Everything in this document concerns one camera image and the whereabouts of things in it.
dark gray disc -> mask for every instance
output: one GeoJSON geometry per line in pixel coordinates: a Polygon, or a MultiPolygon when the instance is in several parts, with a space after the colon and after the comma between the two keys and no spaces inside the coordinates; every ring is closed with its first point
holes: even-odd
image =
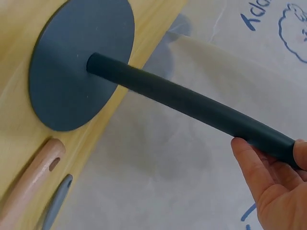
{"type": "Polygon", "coordinates": [[[70,0],[49,20],[33,51],[29,94],[39,119],[55,131],[90,121],[117,85],[86,72],[98,52],[128,63],[134,17],[127,0],[70,0]]]}

rod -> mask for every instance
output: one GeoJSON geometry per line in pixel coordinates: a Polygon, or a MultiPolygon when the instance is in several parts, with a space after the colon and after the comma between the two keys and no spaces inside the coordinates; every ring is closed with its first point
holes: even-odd
{"type": "Polygon", "coordinates": [[[87,71],[180,111],[299,169],[293,157],[295,141],[255,119],[197,92],[98,53],[87,71]]]}

hole in wooden handle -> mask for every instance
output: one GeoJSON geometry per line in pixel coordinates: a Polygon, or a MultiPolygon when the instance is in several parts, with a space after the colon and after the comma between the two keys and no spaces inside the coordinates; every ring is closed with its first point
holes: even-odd
{"type": "Polygon", "coordinates": [[[55,158],[55,160],[49,166],[50,172],[52,172],[54,170],[54,168],[57,166],[57,164],[59,163],[60,160],[61,160],[60,157],[55,158]]]}

light wood surface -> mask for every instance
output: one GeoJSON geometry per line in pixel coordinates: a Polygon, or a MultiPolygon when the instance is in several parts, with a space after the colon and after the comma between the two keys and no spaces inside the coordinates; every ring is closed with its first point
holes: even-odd
{"type": "MultiPolygon", "coordinates": [[[[141,68],[187,0],[129,0],[135,41],[129,64],[141,68]]],[[[28,97],[28,66],[39,33],[65,0],[0,0],[0,208],[47,138],[60,139],[67,153],[27,206],[15,229],[39,229],[46,206],[62,179],[74,182],[127,90],[118,87],[88,124],[53,132],[34,114],[28,97]]]]}
{"type": "Polygon", "coordinates": [[[21,176],[0,212],[0,230],[11,230],[44,181],[64,156],[65,147],[58,139],[50,139],[39,150],[33,162],[21,176]]]}

hand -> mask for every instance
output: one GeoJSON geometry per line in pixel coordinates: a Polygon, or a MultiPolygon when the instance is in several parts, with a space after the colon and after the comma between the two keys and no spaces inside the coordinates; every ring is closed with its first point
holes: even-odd
{"type": "MultiPolygon", "coordinates": [[[[254,197],[265,230],[307,230],[307,172],[263,154],[235,138],[231,146],[254,197]]],[[[307,142],[294,146],[297,165],[307,170],[307,142]]]]}

